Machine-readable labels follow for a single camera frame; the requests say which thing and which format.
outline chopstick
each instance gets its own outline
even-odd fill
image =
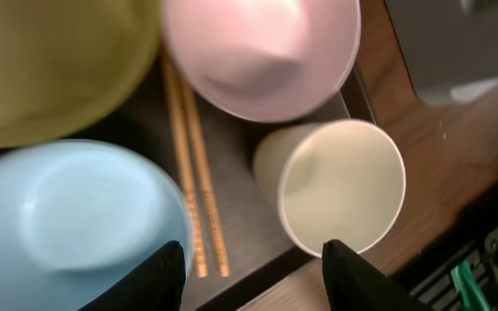
[[[191,138],[191,144],[195,153],[195,165],[198,170],[203,202],[210,221],[211,235],[219,273],[220,276],[229,276],[230,267],[228,264],[226,246],[224,245],[224,236],[222,235],[220,215],[214,196],[213,181],[211,180],[211,174],[208,168],[207,151],[205,150],[205,141],[201,131],[201,121],[199,119],[197,106],[195,105],[195,95],[188,82],[182,78],[180,78],[180,85],[182,87],[184,108],[188,117],[189,137]]]
[[[172,65],[169,55],[164,51],[162,53],[162,65],[164,84],[166,88],[166,101],[169,107],[169,118],[172,124],[172,136],[174,138],[174,148],[182,184],[182,191],[186,196],[189,215],[194,223],[194,248],[195,248],[195,267],[197,276],[207,276],[207,259],[203,244],[203,234],[201,230],[201,220],[197,209],[197,196],[195,194],[195,183],[193,171],[191,168],[191,160],[189,158],[188,138],[186,132],[186,124],[182,111],[182,97],[178,85],[178,77]]]

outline green object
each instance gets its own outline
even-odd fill
[[[467,261],[450,271],[456,290],[460,293],[464,311],[489,311],[491,307],[477,284]]]

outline pink bowl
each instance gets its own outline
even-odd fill
[[[168,48],[202,97],[258,122],[339,91],[361,38],[358,0],[163,0]]]

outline wooden surface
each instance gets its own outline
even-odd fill
[[[364,257],[391,274],[443,234],[498,181],[498,89],[470,105],[432,107],[414,94],[382,0],[361,1],[358,64],[380,126],[406,165],[405,204],[393,229]]]

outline dishware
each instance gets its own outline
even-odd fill
[[[193,227],[174,182],[127,149],[59,141],[0,157],[0,310],[76,310]]]
[[[259,145],[253,169],[291,240],[316,257],[331,239],[358,253],[373,247],[393,226],[405,196],[397,146],[363,121],[278,130]]]
[[[0,147],[113,111],[150,68],[158,26],[157,0],[0,2]]]
[[[164,0],[162,19],[194,89],[258,122],[324,104],[349,75],[361,36],[356,0]]]
[[[205,255],[203,236],[201,231],[201,219],[197,209],[197,195],[195,182],[191,168],[189,150],[192,149],[197,167],[197,175],[201,184],[201,196],[203,205],[207,209],[210,224],[213,247],[218,264],[220,276],[229,276],[230,267],[222,236],[220,215],[214,197],[213,181],[211,180],[208,167],[205,140],[201,132],[201,121],[199,112],[195,105],[195,95],[191,86],[182,78],[172,64],[166,50],[162,57],[163,79],[166,86],[167,106],[169,107],[169,119],[172,123],[172,134],[177,158],[178,171],[182,190],[188,198],[188,208],[195,228],[195,264],[197,276],[207,276],[207,259]]]

